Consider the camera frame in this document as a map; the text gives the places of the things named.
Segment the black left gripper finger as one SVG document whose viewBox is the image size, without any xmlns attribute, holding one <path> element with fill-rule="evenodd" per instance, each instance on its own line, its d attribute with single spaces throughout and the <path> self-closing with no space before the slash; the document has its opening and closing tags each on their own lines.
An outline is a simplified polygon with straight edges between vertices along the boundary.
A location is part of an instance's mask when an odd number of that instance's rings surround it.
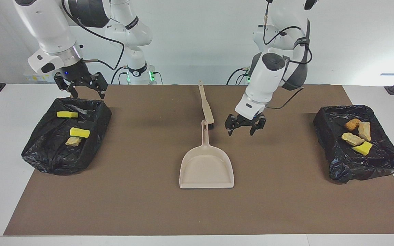
<svg viewBox="0 0 394 246">
<path fill-rule="evenodd" d="M 253 136 L 257 130 L 263 129 L 267 119 L 264 114 L 259 114 L 253 117 L 251 121 L 250 135 Z"/>
<path fill-rule="evenodd" d="M 225 120 L 225 129 L 228 131 L 228 135 L 231 136 L 233 131 L 239 128 L 238 118 L 233 114 L 229 114 L 227 119 Z"/>
</svg>

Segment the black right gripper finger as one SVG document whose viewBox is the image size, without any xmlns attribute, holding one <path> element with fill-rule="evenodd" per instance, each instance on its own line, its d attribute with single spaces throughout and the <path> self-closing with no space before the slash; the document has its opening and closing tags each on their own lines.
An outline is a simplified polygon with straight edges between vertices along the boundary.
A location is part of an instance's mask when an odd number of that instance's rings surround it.
<svg viewBox="0 0 394 246">
<path fill-rule="evenodd" d="M 95 90 L 101 99 L 105 98 L 108 83 L 101 72 L 90 75 L 90 88 Z"/>
<path fill-rule="evenodd" d="M 75 87 L 80 82 L 79 76 L 71 75 L 69 72 L 56 72 L 54 81 L 59 87 L 59 90 L 69 92 L 74 99 L 78 98 L 79 95 Z"/>
</svg>

